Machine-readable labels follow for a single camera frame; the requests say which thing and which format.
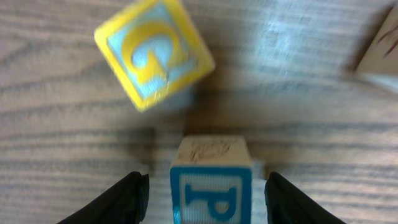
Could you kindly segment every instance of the yellow border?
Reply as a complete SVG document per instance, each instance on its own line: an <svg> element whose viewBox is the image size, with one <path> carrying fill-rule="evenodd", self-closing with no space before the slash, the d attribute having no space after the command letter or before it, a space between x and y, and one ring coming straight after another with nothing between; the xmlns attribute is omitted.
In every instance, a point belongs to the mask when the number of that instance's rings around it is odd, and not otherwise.
<svg viewBox="0 0 398 224"><path fill-rule="evenodd" d="M163 2L166 5L170 16L177 25L184 41L188 44L189 49L191 49L190 52L194 53L195 57L198 59L198 65L196 70L182 76L178 80L175 80L171 84L143 100L134 85L131 83L127 73L120 65L119 60L114 56L113 51L109 48L108 37L125 26L128 22L135 19L140 13L145 12L159 2ZM144 111L151 106L154 106L158 101L163 100L166 96L175 93L179 89L193 83L195 80L209 74L215 68L213 57L207 50L206 45L203 43L189 16L178 0L145 0L131 4L125 8L125 10L116 14L113 18L95 30L95 41L108 63L113 68L114 73L121 82L124 90L140 111Z"/></svg>

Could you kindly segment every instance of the blue border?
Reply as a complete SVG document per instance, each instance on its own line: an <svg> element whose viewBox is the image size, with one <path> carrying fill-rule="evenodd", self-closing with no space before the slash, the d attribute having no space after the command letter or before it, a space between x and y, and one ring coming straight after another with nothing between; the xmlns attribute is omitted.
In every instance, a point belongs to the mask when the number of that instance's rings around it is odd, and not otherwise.
<svg viewBox="0 0 398 224"><path fill-rule="evenodd" d="M251 169L242 167L172 167L170 185L172 188L174 223L181 224L180 174L228 175L242 178L241 224L251 221Z"/></svg>

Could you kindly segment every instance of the beige block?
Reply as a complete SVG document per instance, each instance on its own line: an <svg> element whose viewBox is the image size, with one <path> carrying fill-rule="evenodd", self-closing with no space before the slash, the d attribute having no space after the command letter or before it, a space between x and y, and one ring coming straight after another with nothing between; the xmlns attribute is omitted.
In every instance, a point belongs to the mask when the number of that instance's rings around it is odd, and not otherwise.
<svg viewBox="0 0 398 224"><path fill-rule="evenodd" d="M398 91L398 7L388 15L358 66L360 79Z"/></svg>
<svg viewBox="0 0 398 224"><path fill-rule="evenodd" d="M173 166L251 167L246 142L241 136L189 136L178 149Z"/></svg>

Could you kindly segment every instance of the wood grain surface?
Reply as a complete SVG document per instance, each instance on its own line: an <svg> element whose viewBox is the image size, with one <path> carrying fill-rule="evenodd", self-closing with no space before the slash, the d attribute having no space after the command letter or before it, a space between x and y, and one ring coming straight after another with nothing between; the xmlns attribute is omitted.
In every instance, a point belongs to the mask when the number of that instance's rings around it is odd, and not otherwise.
<svg viewBox="0 0 398 224"><path fill-rule="evenodd" d="M393 0L184 0L217 69L144 114L93 40L129 3L0 0L0 223L57 223L134 170L144 223L172 223L185 134L247 139L252 223L264 170L347 223L398 223L398 97L350 78Z"/></svg>

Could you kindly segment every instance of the wooden block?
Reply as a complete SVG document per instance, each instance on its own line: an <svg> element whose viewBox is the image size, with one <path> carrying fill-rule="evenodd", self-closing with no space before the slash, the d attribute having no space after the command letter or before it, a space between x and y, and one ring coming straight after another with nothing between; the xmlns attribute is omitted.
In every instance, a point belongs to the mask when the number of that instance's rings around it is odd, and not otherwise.
<svg viewBox="0 0 398 224"><path fill-rule="evenodd" d="M250 223L252 161L239 136L184 138L170 170L175 223Z"/></svg>
<svg viewBox="0 0 398 224"><path fill-rule="evenodd" d="M95 31L95 41L138 110L214 70L206 45L176 0L132 4Z"/></svg>
<svg viewBox="0 0 398 224"><path fill-rule="evenodd" d="M358 66L362 80L398 92L398 7L383 23L376 38Z"/></svg>

